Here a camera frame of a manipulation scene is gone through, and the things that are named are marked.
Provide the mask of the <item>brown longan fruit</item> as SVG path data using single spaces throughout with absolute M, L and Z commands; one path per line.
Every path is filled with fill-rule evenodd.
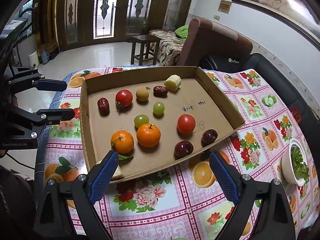
M 136 98 L 139 102 L 146 102 L 149 98 L 149 92 L 146 88 L 139 88 L 136 91 Z

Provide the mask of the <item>framed horse painting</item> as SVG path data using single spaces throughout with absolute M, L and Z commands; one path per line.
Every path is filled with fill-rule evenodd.
M 319 20 L 301 0 L 232 0 L 285 23 L 319 47 Z

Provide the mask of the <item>green cushion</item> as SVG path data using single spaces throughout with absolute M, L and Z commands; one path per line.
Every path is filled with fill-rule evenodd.
M 188 37 L 189 25 L 183 25 L 175 30 L 175 35 L 183 40 L 186 40 Z

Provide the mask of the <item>green tomato with stem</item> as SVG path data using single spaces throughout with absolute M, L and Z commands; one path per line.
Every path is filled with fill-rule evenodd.
M 134 124 L 136 128 L 139 128 L 140 126 L 148 123 L 149 123 L 149 117 L 145 114 L 137 115 L 134 118 Z

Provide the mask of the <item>pale sugarcane piece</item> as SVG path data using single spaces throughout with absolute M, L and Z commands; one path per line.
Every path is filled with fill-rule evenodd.
M 179 89 L 182 79 L 178 75 L 171 75 L 164 81 L 167 90 L 174 92 Z

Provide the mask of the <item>red tomato with stem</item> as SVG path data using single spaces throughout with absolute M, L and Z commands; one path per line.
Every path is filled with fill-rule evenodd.
M 133 100 L 132 93 L 127 89 L 122 89 L 116 94 L 116 107 L 124 108 L 131 105 Z

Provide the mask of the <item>red object on sofa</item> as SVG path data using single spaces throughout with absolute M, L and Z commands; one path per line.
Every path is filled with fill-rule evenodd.
M 296 123 L 300 124 L 302 116 L 300 114 L 298 114 L 298 109 L 297 108 L 292 108 L 292 109 L 290 109 L 290 112 L 293 115 Z

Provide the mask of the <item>dark red plum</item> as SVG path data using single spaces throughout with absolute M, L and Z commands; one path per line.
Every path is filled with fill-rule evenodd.
M 202 138 L 201 138 L 202 144 L 203 145 L 210 145 L 215 142 L 217 137 L 218 137 L 218 134 L 217 134 L 216 130 L 208 129 L 202 135 Z

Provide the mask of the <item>orange mandarin with leaf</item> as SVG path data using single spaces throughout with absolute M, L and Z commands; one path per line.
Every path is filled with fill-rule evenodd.
M 118 153 L 120 160 L 133 158 L 133 136 L 125 130 L 115 132 L 111 137 L 111 148 Z

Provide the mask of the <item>small orange mandarin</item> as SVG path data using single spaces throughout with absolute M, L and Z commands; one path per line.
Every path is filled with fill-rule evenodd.
M 143 147 L 152 148 L 159 143 L 161 132 L 156 125 L 143 124 L 138 128 L 136 137 Z

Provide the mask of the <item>dark red jujube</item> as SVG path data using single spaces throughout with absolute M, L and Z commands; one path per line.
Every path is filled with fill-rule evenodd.
M 106 98 L 100 98 L 97 101 L 98 109 L 101 115 L 107 115 L 110 111 L 109 102 Z

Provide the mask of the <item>green leafy vegetables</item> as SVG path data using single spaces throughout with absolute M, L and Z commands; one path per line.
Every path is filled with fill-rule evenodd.
M 295 177 L 300 180 L 304 179 L 306 183 L 309 182 L 309 167 L 303 159 L 302 152 L 298 146 L 291 148 L 291 163 Z

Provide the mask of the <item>green grape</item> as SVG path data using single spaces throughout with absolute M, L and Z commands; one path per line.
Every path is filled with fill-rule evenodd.
M 157 102 L 153 106 L 154 115 L 158 115 L 158 116 L 163 115 L 164 110 L 165 110 L 165 106 L 162 102 Z

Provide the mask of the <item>dried red jujube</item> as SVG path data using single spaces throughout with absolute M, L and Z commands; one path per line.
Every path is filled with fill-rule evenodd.
M 153 94 L 154 96 L 165 98 L 167 97 L 168 90 L 164 86 L 155 86 L 153 88 Z

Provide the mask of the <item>dark purple plum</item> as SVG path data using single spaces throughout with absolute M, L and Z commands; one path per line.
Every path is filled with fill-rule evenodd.
M 187 140 L 183 140 L 175 145 L 174 154 L 179 158 L 183 158 L 190 155 L 193 152 L 193 150 L 193 144 Z

